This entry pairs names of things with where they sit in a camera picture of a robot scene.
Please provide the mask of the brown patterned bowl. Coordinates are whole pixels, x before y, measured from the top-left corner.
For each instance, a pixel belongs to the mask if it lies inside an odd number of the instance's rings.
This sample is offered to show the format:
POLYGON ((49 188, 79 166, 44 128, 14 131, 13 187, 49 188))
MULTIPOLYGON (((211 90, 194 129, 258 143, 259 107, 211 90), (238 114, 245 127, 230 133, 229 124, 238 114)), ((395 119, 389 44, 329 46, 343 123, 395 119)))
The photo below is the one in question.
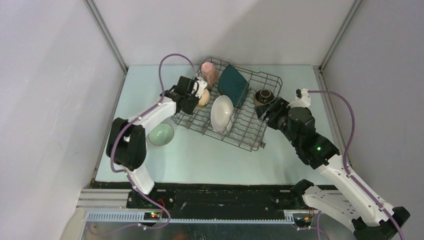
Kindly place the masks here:
POLYGON ((255 93, 253 102, 255 106, 259 107, 271 103, 274 99, 275 96, 272 91, 268 89, 261 89, 255 93))

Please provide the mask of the tan ceramic mug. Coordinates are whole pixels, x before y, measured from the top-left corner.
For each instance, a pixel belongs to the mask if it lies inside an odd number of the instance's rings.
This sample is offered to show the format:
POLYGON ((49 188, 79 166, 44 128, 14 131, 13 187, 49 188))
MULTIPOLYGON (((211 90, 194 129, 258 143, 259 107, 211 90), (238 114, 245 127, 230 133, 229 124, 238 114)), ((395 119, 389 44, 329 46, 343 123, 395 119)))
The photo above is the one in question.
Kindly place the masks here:
POLYGON ((198 109, 204 108, 209 103, 210 98, 211 98, 210 91, 208 89, 205 89, 195 109, 198 110, 198 109))

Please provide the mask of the pink ceramic mug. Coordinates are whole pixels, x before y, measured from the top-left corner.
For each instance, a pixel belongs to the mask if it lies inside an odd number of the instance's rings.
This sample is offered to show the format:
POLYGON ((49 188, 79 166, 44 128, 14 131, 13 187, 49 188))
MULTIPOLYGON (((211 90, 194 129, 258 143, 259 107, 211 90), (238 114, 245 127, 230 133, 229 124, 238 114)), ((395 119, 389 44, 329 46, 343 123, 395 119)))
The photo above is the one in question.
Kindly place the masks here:
POLYGON ((213 85, 219 81, 218 71, 215 65, 209 61, 201 65, 201 74, 209 88, 212 88, 213 85))

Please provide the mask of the white ceramic plate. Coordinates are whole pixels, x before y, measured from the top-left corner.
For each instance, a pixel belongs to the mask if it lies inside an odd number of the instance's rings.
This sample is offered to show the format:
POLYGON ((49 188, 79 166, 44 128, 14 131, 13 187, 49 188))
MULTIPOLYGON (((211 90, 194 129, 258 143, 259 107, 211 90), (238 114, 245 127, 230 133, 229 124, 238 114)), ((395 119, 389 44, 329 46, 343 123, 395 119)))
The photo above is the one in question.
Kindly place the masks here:
POLYGON ((210 112, 210 122, 218 134, 227 134, 234 124, 234 106, 231 99, 221 95, 213 102, 210 112))

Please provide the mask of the green glazed bowl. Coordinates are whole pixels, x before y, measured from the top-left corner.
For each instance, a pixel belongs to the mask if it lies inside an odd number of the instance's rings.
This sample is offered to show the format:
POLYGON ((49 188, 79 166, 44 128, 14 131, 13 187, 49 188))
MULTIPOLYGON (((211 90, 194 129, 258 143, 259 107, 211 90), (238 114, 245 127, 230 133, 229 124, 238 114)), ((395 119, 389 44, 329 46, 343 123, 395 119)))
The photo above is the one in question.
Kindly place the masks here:
POLYGON ((150 131, 148 139, 153 145, 161 147, 170 143, 174 135, 174 128, 170 124, 160 123, 150 131))

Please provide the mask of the teal square plate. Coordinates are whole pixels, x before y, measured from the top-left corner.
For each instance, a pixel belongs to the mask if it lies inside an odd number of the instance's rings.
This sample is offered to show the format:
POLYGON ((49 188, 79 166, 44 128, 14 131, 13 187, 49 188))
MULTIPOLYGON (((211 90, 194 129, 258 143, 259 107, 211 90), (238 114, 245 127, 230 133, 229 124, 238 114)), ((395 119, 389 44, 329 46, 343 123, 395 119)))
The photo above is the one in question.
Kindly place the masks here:
POLYGON ((240 109, 249 92, 249 83, 232 65, 228 65, 219 78, 217 89, 221 95, 230 98, 235 108, 240 109))

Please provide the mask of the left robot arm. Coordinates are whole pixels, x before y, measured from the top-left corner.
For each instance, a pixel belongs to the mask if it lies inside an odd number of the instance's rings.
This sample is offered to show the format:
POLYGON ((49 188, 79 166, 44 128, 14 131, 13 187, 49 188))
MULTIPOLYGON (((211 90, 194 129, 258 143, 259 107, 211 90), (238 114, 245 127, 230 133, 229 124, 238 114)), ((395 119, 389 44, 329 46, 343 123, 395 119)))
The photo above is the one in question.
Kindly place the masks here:
POLYGON ((129 119, 115 118, 112 122, 105 153, 114 165, 122 167, 132 187, 140 193, 138 201, 145 208, 153 208, 158 194, 152 191, 155 182, 145 165, 147 137, 165 119, 180 112, 193 114, 208 84, 202 77, 180 76, 176 85, 163 90, 150 108, 129 119))

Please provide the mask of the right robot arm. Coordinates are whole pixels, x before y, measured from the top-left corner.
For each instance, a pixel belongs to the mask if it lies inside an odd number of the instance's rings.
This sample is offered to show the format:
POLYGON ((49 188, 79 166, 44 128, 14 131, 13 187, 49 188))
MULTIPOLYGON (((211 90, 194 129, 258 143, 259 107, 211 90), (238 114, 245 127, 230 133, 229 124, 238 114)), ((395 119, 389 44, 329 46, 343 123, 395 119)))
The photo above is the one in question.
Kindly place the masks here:
POLYGON ((305 165, 330 180, 346 198, 327 195, 303 179, 291 189, 295 208, 308 206, 323 212, 352 231, 357 240, 390 240, 400 234, 411 214, 403 206, 394 207, 383 200, 343 162, 339 149, 316 131, 308 107, 278 97, 255 111, 269 128, 284 134, 305 165))

